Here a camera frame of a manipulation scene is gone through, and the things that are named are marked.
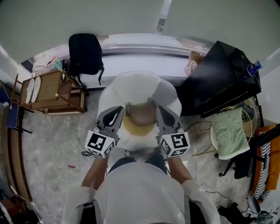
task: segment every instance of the tiled floor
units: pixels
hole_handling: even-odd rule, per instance
[[[84,157],[84,143],[88,130],[92,128],[97,116],[100,91],[90,93],[87,98],[88,112],[81,115],[42,115],[26,112],[23,127],[33,134],[23,133],[22,148],[24,168],[32,198],[40,211],[53,214],[61,219],[67,191],[71,185],[80,185],[91,166],[94,157]],[[198,121],[199,116],[182,117],[182,125],[187,128]],[[215,152],[192,156],[203,152],[210,146],[209,123],[200,123],[189,129],[190,150],[182,156],[193,178],[207,191],[219,191],[237,202],[243,210],[247,209],[249,178],[236,180],[233,170],[225,177],[218,173],[225,170],[228,161],[214,157]],[[115,148],[109,157],[108,166],[121,158],[122,150]],[[219,194],[209,194],[216,205],[228,204]],[[46,224],[60,223],[52,216],[41,214]]]

